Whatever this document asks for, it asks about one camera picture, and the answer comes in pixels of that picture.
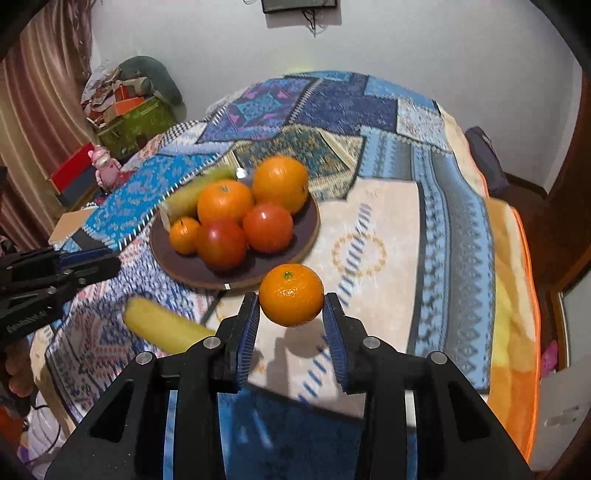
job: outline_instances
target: silver bolt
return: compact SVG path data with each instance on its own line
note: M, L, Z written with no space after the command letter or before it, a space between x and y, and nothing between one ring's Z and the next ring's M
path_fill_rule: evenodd
M379 339L376 337L365 337L363 339L363 345L367 348L377 348L379 347Z
M135 357L135 361L140 365L149 364L154 356L150 352L141 352Z
M216 348L216 347L220 346L221 343L222 343L222 341L217 337L207 337L203 341L203 346L205 348Z
M447 363L447 355L443 352L433 352L431 354L431 362L437 365L444 365Z

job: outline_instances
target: patterned tablecloth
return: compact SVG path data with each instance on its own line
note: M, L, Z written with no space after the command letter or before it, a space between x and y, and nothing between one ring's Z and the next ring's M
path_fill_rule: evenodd
M337 292L347 314L398 350L445 351L529 455L539 313L527 243L517 213L488 198L461 129L440 105L366 75L298 73L221 100L204 121L172 127L150 149L154 155L143 164L137 159L141 166L129 181L64 246L75 251L101 242L121 251L119 277L83 290L62 322L35 337L37 382L67 432L138 352L162 355L122 323L130 296L195 321L215 307L212 328L242 300L243 293L232 292L215 305L211 292L187 289L162 272L148 245L157 203L212 166L253 167L284 154L307 166L320 202L319 239L304 263L326 291ZM363 397L347 397L335 383L323 334L321 318L297 329L261 319L249 382L262 392L220 397L222 430L231 432L224 438L231 479L246 478L245 471L353 478L353 464L339 458L356 455L359 421L309 408L363 416ZM265 390L302 406L269 399ZM339 440L343 429L347 439ZM322 454L307 454L312 466L304 469L294 449L310 437L318 440L311 449ZM412 432L410 439L413 445ZM411 466L414 455L410 448ZM323 462L338 473L331 476Z

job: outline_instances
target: brown plate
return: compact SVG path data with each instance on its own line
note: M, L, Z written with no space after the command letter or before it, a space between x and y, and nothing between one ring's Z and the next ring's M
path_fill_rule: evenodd
M150 248L158 265L170 277L194 288L230 290L259 284L268 271L283 263L300 262L312 249L320 229L318 205L310 196L294 217L294 238L285 251L264 255L248 250L246 259L236 269L218 274L209 270L199 257L184 257L176 253L168 241L160 215L156 215L150 232Z

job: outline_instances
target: wall-mounted device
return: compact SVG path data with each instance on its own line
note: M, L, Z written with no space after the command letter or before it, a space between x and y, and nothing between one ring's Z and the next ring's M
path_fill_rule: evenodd
M262 10L266 14L283 10L302 10L313 8L336 8L337 0L262 0Z

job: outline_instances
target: red tomato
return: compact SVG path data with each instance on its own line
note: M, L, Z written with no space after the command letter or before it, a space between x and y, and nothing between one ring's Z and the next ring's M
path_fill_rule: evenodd
M252 249L265 254L285 250L294 234L294 221L289 211L273 203L261 203L242 221L246 239Z
M197 231L195 247L208 268L225 272L244 261L246 235L233 220L216 220L204 223Z

